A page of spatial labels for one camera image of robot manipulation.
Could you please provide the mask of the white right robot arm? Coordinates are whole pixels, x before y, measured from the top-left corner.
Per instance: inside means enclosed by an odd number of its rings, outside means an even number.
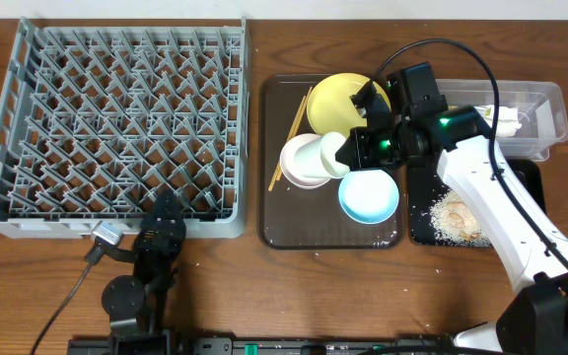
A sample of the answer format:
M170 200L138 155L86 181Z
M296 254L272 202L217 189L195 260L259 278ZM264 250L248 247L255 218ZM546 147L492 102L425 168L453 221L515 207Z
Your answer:
M351 101L367 120L337 151L353 171L434 165L501 259L515 298L493 323L458 333L457 354L568 354L568 239L511 171L493 121L449 107L427 63L394 72L387 94L368 81Z

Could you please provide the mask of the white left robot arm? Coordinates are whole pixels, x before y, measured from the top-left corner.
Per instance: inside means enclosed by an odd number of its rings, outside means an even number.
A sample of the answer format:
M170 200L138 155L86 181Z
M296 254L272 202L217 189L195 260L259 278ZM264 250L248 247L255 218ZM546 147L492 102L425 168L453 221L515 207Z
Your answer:
M130 275L114 278L103 291L103 308L114 333L163 330L167 293L175 284L175 262L185 237L181 207L174 193L166 190L141 221L131 248L104 248L111 259L133 265Z

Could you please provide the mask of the clear plastic waste bin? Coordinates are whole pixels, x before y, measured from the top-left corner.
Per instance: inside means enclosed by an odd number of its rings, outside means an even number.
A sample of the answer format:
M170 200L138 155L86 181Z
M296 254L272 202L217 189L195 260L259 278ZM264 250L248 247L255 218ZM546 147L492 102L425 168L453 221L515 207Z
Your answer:
M494 105L487 80L439 79L440 93L451 107ZM551 82L500 81L500 107L516 107L522 127L513 137L497 137L504 156L537 162L549 148L568 140L568 117L558 85Z

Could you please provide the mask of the pale green cup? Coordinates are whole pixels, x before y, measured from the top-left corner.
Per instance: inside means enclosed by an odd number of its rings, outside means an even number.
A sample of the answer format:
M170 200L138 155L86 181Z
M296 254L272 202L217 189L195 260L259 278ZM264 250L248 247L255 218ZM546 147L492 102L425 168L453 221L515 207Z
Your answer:
M346 142L339 132L324 135L302 134L301 146L293 155L296 170L305 178L343 178L350 168L336 161L337 151Z

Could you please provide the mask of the grey plastic dishwasher rack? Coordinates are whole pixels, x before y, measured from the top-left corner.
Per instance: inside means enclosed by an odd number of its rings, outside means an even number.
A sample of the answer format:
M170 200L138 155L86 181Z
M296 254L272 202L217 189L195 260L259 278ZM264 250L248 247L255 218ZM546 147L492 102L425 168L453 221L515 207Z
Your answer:
M193 239L247 221L250 35L21 19L0 95L0 234L126 234L165 192Z

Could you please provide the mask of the crumpled wrapper and tissue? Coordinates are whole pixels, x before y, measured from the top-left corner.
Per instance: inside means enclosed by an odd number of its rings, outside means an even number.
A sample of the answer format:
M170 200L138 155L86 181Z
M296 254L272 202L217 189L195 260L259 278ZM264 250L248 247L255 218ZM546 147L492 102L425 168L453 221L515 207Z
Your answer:
M475 109L488 123L488 125L492 127L494 119L494 105L476 106ZM499 117L496 131L497 137L513 137L521 127L522 124L519 119L519 110L516 107L499 107Z

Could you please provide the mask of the dark brown serving tray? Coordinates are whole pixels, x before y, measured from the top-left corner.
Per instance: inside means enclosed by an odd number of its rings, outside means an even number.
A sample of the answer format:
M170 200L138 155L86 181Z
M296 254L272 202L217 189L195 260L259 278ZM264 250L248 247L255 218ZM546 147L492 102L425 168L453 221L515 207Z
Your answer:
M331 180L316 189L301 189L283 177L273 183L281 149L298 107L309 88L323 74L279 74L260 88L259 228L262 240L274 249L390 249L407 232L406 172L391 174L399 191L396 211L374 225L349 218L338 202L339 182Z

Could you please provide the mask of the light blue bowl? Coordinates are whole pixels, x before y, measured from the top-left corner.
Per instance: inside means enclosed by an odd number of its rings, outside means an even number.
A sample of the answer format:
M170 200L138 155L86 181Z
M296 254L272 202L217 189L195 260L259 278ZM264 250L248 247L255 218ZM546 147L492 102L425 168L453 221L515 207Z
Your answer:
M399 190L394 179L382 170L351 172L339 184L338 201L350 219L375 225L396 212Z

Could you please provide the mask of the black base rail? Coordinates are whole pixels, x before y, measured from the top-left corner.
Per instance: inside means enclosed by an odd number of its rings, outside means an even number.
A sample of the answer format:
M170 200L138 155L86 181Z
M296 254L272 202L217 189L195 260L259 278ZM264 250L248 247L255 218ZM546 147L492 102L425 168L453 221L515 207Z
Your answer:
M483 349L456 347L446 339L414 338L390 342L323 342L304 340L233 340L198 338L173 343L166 335L144 338L72 339L67 355L357 355L357 354L483 354Z

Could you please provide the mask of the pile of rice waste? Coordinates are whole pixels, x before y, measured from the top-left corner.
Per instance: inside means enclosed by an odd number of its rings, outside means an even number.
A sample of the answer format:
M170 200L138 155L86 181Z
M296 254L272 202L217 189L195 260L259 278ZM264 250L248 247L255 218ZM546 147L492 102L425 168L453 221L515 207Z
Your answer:
M438 245L477 248L491 246L467 205L452 190L435 199L423 216L429 218L433 239Z

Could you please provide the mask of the yellow plate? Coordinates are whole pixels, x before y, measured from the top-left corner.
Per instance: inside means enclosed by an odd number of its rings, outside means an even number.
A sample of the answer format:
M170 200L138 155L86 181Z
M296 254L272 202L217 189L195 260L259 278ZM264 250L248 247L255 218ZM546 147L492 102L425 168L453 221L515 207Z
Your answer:
M307 118L313 132L321 136L339 133L347 139L352 128L366 126L368 120L351 97L368 81L368 77L355 73L339 73L322 79L307 103Z

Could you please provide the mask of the black waste tray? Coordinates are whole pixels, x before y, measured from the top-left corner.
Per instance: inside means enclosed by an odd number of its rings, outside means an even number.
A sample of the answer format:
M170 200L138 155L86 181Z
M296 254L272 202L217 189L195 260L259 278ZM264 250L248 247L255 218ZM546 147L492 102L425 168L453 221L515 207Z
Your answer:
M546 212L539 167L528 159L510 159L508 164L535 203ZM473 233L470 239L451 236L442 231L441 223L433 222L449 202L461 202L454 192L444 185L433 167L407 169L410 238L419 245L444 247L490 248L485 236Z

